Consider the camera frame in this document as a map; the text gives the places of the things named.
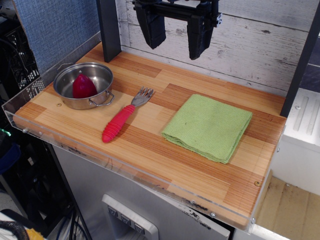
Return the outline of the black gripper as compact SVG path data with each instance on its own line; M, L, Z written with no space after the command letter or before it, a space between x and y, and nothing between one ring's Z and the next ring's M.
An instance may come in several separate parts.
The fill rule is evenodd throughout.
M187 21L191 60L198 59L210 46L213 29L222 23L218 0L198 0L196 6L177 4L176 0L133 0L136 16L147 45L157 48L166 39L165 17Z

